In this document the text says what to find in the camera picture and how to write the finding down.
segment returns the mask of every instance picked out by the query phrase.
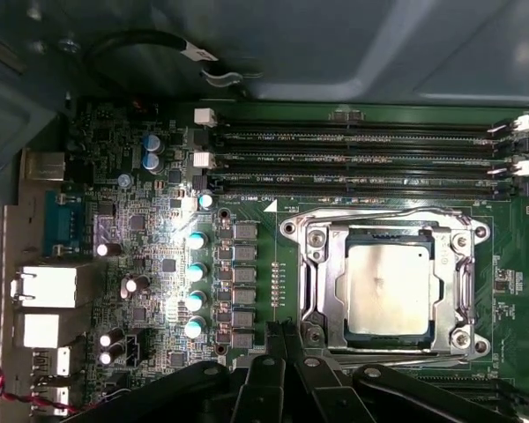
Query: red cable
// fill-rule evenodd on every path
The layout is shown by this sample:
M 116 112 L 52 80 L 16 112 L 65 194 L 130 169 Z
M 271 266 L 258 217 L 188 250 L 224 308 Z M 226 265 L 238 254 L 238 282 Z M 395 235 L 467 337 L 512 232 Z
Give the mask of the red cable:
M 66 410 L 69 413 L 75 413 L 75 412 L 82 411 L 76 407 L 73 407 L 72 405 L 56 403 L 55 401 L 51 401 L 50 399 L 41 397 L 39 395 L 25 395 L 22 397 L 16 394 L 12 394 L 10 392 L 5 391 L 5 386 L 6 386 L 6 380 L 4 377 L 4 371 L 0 367 L 0 398 L 3 398 L 7 401 L 19 401 L 21 403 L 33 404 L 39 407 L 53 407 L 53 408 L 56 408 L 57 410 Z

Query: green circuit board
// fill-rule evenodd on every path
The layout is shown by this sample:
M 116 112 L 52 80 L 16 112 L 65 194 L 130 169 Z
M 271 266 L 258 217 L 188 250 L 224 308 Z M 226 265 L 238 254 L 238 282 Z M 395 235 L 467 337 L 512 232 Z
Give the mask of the green circuit board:
M 87 372 L 88 393 L 99 395 L 101 383 L 115 370 L 130 371 L 132 385 L 140 386 L 198 360 L 232 360 L 258 352 L 264 343 L 265 322 L 295 318 L 298 308 L 297 246 L 279 233 L 279 222 L 298 212 L 318 207 L 383 207 L 404 209 L 424 205 L 446 206 L 486 222 L 492 228 L 489 241 L 476 248 L 477 332 L 489 339 L 492 352 L 463 366 L 418 370 L 425 375 L 445 377 L 499 377 L 529 390 L 529 197 L 508 199 L 432 199 L 431 197 L 342 197 L 299 196 L 286 192 L 266 194 L 230 193 L 215 196 L 210 210 L 199 210 L 192 197 L 188 158 L 193 109 L 211 107 L 235 119 L 330 121 L 336 114 L 360 110 L 374 122 L 489 124 L 520 115 L 515 109 L 410 108 L 360 105 L 297 104 L 171 104 L 154 105 L 151 114 L 130 113 L 117 103 L 89 102 L 83 105 L 75 125 L 86 137 L 82 153 L 74 152 L 69 161 L 67 180 L 84 186 L 86 235 L 84 250 L 93 252 L 102 241 L 121 242 L 126 254 L 109 258 L 103 297 L 94 307 L 93 338 Z M 156 133 L 168 141 L 161 155 L 166 160 L 160 174 L 141 168 L 141 138 Z M 131 187 L 118 186 L 120 174 L 128 174 Z M 220 242 L 220 214 L 227 211 L 228 225 L 250 223 L 257 227 L 254 267 L 256 303 L 252 348 L 228 348 L 216 353 L 219 325 L 213 276 L 220 267 L 216 245 Z M 191 232 L 206 234 L 209 247 L 189 251 L 185 237 Z M 172 260 L 172 271 L 166 268 Z M 203 263 L 208 277 L 196 283 L 185 278 L 191 263 Z M 150 292 L 120 298 L 120 285 L 126 273 L 147 274 Z M 190 315 L 180 301 L 193 289 L 207 293 L 209 304 L 199 313 L 207 332 L 195 340 L 183 335 Z M 112 367 L 97 364 L 95 337 L 111 327 L 147 328 L 150 338 L 148 360 L 126 368 L 121 361 Z

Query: cpu socket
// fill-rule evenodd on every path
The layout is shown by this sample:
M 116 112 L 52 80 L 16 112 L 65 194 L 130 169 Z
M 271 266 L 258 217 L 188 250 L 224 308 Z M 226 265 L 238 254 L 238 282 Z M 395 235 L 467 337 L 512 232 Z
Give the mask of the cpu socket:
M 490 236 L 485 223 L 438 207 L 330 208 L 280 231 L 299 245 L 307 347 L 347 363 L 430 366 L 490 351 L 474 332 L 474 246 Z

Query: motherboard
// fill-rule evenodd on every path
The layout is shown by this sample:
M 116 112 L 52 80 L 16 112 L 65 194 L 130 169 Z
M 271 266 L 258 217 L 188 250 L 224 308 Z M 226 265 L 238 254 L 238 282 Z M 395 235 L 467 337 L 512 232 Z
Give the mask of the motherboard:
M 90 100 L 67 149 L 44 248 L 101 266 L 81 402 L 247 367 L 286 320 L 343 370 L 529 392 L 529 114 Z

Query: white slot latch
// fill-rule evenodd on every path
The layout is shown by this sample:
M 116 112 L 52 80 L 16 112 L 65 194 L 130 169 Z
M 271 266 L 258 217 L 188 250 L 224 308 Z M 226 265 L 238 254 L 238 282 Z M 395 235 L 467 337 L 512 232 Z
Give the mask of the white slot latch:
M 196 125 L 207 126 L 213 128 L 218 125 L 218 120 L 215 117 L 215 112 L 210 108 L 195 108 L 194 109 L 194 123 Z
M 514 122 L 514 131 L 529 132 L 529 115 L 521 115 Z
M 529 176 L 529 160 L 521 160 L 516 163 L 517 169 L 513 174 L 516 176 Z
M 194 152 L 193 166 L 199 169 L 213 169 L 215 159 L 210 152 Z

